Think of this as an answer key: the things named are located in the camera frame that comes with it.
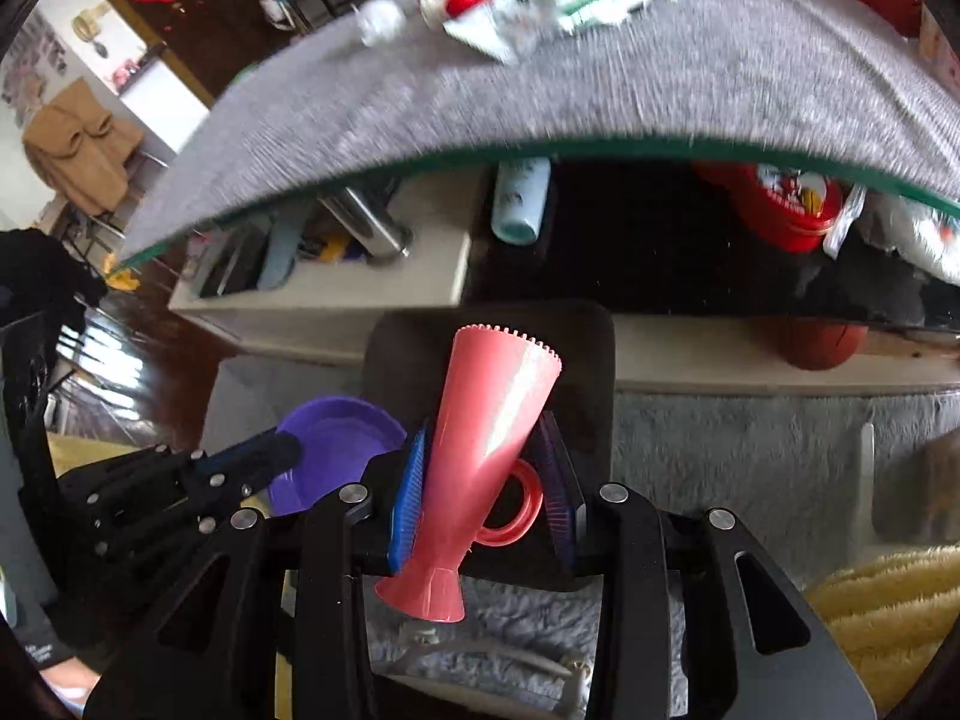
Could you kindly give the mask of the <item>purple plastic plate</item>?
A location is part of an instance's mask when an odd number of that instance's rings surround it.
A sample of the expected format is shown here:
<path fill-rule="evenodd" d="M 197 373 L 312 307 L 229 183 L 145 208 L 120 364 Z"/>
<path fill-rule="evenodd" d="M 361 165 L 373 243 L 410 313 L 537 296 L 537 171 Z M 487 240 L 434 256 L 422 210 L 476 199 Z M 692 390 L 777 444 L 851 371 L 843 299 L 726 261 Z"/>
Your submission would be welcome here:
<path fill-rule="evenodd" d="M 268 486 L 274 515 L 307 511 L 321 497 L 358 483 L 368 461 L 400 449 L 407 431 L 379 406 L 352 397 L 314 398 L 280 421 L 301 445 L 301 460 Z"/>

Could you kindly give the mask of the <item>pink plastic cup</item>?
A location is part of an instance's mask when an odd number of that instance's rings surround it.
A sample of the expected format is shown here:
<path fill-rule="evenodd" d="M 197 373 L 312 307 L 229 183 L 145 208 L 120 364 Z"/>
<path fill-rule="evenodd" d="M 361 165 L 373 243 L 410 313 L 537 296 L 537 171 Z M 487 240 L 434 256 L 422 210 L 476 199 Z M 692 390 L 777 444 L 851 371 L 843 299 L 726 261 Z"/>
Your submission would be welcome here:
<path fill-rule="evenodd" d="M 474 323 L 455 332 L 413 551 L 398 574 L 376 583 L 379 600 L 423 621 L 466 617 L 459 569 L 470 548 L 516 543 L 544 505 L 521 452 L 561 373 L 553 349 L 512 328 Z"/>

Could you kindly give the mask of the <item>white green snack pouch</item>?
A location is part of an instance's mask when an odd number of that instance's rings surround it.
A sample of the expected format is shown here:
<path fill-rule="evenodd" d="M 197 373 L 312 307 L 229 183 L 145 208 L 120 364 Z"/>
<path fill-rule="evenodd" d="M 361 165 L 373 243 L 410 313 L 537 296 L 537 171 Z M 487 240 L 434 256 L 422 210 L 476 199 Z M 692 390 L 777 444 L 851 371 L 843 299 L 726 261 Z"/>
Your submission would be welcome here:
<path fill-rule="evenodd" d="M 619 26 L 652 0 L 483 0 L 443 31 L 501 64 L 517 64 L 540 44 L 594 26 Z"/>

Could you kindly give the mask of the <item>black trash bin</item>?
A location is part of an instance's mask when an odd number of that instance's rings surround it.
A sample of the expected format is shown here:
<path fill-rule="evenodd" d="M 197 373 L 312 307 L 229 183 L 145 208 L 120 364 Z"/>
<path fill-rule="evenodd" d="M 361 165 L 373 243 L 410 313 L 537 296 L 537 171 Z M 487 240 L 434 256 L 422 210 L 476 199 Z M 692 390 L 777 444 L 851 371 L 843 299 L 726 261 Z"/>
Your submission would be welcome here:
<path fill-rule="evenodd" d="M 587 302 L 407 309 L 376 323 L 363 394 L 421 440 L 387 507 L 382 600 L 464 612 L 462 578 L 586 579 L 586 497 L 610 470 L 615 330 Z"/>

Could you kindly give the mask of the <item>grey shaggy rug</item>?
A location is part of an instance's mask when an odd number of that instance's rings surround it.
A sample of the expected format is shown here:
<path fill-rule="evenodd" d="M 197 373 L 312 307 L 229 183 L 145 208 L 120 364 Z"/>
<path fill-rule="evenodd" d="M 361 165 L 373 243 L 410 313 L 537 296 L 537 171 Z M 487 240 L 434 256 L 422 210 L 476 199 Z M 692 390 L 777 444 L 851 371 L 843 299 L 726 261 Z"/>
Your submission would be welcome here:
<path fill-rule="evenodd" d="M 958 397 L 693 397 L 620 392 L 615 479 L 664 509 L 724 505 L 801 589 L 879 557 L 928 554 L 958 539 Z M 568 663 L 596 651 L 601 585 L 571 593 L 471 580 L 466 621 L 441 652 L 407 660 L 402 616 L 368 605 L 376 671 L 444 694 L 477 692 L 535 713 L 563 681 L 477 640 Z"/>

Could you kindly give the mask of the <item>chrome table leg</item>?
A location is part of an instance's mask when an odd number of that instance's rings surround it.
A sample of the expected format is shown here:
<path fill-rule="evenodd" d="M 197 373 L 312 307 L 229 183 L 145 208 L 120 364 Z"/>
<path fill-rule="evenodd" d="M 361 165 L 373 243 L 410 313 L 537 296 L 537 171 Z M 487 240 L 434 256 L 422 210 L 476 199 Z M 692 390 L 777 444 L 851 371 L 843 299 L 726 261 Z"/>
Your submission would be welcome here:
<path fill-rule="evenodd" d="M 397 221 L 381 200 L 356 187 L 339 187 L 322 193 L 319 201 L 363 247 L 371 265 L 389 265 L 410 254 L 413 231 Z"/>

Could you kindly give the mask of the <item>basketball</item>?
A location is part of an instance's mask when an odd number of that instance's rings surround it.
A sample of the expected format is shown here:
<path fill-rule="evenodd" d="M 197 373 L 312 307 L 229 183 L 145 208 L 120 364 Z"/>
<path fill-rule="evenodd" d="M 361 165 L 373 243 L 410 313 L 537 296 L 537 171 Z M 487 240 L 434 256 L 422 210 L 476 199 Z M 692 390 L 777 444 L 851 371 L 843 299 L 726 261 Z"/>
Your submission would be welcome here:
<path fill-rule="evenodd" d="M 757 325 L 766 346 L 801 371 L 830 371 L 861 348 L 869 328 L 854 323 L 768 317 Z"/>

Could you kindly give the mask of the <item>light blue bottle under table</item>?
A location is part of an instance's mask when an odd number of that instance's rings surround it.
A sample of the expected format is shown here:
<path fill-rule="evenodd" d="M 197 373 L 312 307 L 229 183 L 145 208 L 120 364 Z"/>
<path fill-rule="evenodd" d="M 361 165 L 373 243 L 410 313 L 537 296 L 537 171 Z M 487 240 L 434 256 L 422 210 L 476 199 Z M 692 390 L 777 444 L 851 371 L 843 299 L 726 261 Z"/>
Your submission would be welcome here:
<path fill-rule="evenodd" d="M 503 161 L 496 171 L 491 231 L 511 245 L 537 242 L 547 206 L 548 158 Z"/>

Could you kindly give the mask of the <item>yellow fluffy blanket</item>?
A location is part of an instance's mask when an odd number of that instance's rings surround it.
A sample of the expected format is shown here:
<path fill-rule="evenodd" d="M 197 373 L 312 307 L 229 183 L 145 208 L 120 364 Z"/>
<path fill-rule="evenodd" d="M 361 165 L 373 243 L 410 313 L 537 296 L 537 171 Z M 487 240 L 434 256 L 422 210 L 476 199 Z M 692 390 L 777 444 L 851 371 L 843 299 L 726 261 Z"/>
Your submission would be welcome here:
<path fill-rule="evenodd" d="M 958 617 L 955 546 L 909 550 L 835 572 L 805 590 L 878 715 L 918 683 Z"/>

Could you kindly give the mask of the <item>red round tin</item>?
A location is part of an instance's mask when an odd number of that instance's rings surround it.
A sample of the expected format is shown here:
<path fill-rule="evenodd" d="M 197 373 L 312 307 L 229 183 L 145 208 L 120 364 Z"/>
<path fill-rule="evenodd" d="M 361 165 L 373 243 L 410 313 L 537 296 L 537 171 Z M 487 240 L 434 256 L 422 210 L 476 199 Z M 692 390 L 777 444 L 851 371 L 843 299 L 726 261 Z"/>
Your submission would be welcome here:
<path fill-rule="evenodd" d="M 841 187 L 816 172 L 721 161 L 697 161 L 695 169 L 729 193 L 757 238 L 789 254 L 818 249 L 843 208 Z"/>

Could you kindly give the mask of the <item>tan coat on chair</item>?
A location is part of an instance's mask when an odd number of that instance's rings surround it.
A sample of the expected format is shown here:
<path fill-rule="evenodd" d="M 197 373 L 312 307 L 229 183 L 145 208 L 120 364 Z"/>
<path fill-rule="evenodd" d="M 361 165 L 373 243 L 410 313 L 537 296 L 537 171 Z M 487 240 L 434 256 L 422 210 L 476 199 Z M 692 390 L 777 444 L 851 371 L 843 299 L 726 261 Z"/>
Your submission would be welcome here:
<path fill-rule="evenodd" d="M 88 216 L 112 213 L 127 199 L 127 163 L 145 132 L 116 117 L 78 78 L 44 104 L 23 132 L 37 177 Z"/>

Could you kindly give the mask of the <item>grey woven table mat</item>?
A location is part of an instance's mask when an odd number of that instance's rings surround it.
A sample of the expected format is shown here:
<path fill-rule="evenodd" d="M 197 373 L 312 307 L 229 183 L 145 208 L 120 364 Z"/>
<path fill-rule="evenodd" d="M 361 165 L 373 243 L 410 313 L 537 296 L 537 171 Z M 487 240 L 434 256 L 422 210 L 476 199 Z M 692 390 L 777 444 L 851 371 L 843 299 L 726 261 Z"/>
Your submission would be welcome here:
<path fill-rule="evenodd" d="M 958 208 L 958 104 L 857 0 L 658 0 L 501 64 L 340 18 L 244 73 L 133 213 L 121 261 L 272 200 L 526 154 L 808 167 Z"/>

